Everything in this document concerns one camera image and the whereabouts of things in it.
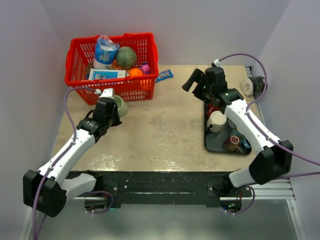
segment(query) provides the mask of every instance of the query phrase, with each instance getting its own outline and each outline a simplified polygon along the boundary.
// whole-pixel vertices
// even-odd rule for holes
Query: red plastic basket
[[[74,38],[65,62],[65,83],[70,87],[89,87],[104,90],[113,88],[115,93],[125,101],[149,100],[154,96],[155,82],[158,77],[158,52],[154,35],[146,33],[125,33],[123,36],[110,36],[109,38],[122,46],[131,47],[137,55],[137,63],[142,65],[148,62],[150,74],[126,78],[85,80],[85,68],[93,62],[95,47],[99,36]],[[76,90],[83,100],[94,105],[98,96],[89,90]]]

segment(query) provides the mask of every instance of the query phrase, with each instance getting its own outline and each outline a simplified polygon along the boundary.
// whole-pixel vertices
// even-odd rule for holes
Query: green melon
[[[116,52],[115,60],[123,69],[131,69],[137,62],[137,54],[131,47],[122,46]]]

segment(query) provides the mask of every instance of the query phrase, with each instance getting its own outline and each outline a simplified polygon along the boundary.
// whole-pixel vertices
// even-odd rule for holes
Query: lavender wall
[[[48,161],[62,117],[65,50],[38,0],[0,3],[0,239],[26,217],[22,178]]]
[[[266,125],[294,150],[320,162],[320,2],[291,0],[259,59],[270,86],[261,102]],[[259,74],[258,66],[254,73]],[[320,171],[320,167],[293,158],[291,173]],[[291,179],[297,209],[308,240],[320,236],[320,176]]]
[[[160,64],[210,64],[235,52],[258,56],[290,0],[41,1],[66,49],[77,37],[152,32]]]

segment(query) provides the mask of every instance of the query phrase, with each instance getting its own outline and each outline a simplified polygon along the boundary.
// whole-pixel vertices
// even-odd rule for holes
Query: orange ball
[[[133,68],[129,72],[130,77],[142,76],[144,73],[139,68]]]

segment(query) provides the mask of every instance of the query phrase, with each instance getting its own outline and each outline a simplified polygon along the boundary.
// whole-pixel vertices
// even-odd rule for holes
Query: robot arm
[[[90,192],[103,185],[102,177],[91,171],[86,171],[73,179],[66,179],[70,170],[78,162],[81,156],[90,149],[109,127],[121,124],[118,114],[118,106],[114,100],[115,92],[112,88],[105,89],[99,96],[95,109],[88,112],[86,117],[77,125],[76,140],[73,136],[61,148],[61,150],[37,172],[29,170],[23,176],[23,202],[32,207],[36,191],[41,179],[48,169],[51,169],[41,188],[37,210],[55,217],[58,215],[66,202]],[[53,162],[61,153],[73,144],[55,166]]]
[[[197,83],[192,92],[194,96],[206,104],[212,103],[213,106],[219,107],[222,113],[235,123],[238,131],[248,139],[256,154],[249,167],[239,169],[224,177],[221,186],[217,188],[222,188],[220,193],[227,194],[230,190],[247,184],[263,185],[288,173],[292,155],[275,146],[259,132],[247,117],[247,102],[236,89],[228,89],[225,78],[224,70],[213,64],[205,72],[195,69],[182,88],[188,92],[192,84]],[[258,126],[269,134],[270,138],[293,150],[288,140],[281,141],[262,124],[251,110],[249,114]]]

